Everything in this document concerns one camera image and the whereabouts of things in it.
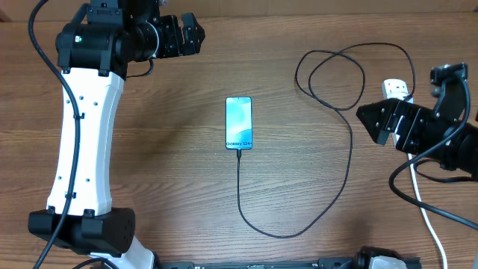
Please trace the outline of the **blue Galaxy smartphone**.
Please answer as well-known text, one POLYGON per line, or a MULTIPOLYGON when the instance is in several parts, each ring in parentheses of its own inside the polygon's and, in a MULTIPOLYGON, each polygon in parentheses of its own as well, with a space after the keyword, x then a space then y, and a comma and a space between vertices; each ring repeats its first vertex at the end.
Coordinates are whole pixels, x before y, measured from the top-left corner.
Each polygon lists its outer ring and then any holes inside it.
POLYGON ((249 96, 226 98, 226 148, 251 149, 252 99, 249 96))

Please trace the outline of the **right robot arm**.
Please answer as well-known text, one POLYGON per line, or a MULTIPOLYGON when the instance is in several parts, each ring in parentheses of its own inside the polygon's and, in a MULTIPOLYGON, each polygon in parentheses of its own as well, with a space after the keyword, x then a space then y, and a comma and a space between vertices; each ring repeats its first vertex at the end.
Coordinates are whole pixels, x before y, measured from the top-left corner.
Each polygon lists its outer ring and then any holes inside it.
MULTIPOLYGON (((419 155, 450 135, 460 124, 465 109, 465 93, 460 79, 468 78, 468 65, 443 65, 430 71, 433 109, 396 98, 363 105, 356 116, 377 144, 386 144, 389 134, 398 135, 395 148, 419 155)), ((445 145, 428 154, 445 170, 460 169, 477 177, 477 128, 466 124, 463 130, 445 145)))

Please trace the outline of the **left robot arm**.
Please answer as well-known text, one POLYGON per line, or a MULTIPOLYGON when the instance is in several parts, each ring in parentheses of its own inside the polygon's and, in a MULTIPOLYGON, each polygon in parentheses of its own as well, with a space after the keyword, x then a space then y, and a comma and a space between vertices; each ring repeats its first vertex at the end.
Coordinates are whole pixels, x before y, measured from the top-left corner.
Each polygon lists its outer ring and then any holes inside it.
POLYGON ((163 16, 159 1, 89 1, 57 35, 50 69, 63 87, 58 166, 46 207, 28 230, 48 246, 107 268, 159 268, 135 236, 135 213, 115 208, 109 182, 114 120, 131 62, 199 53, 192 13, 163 16))

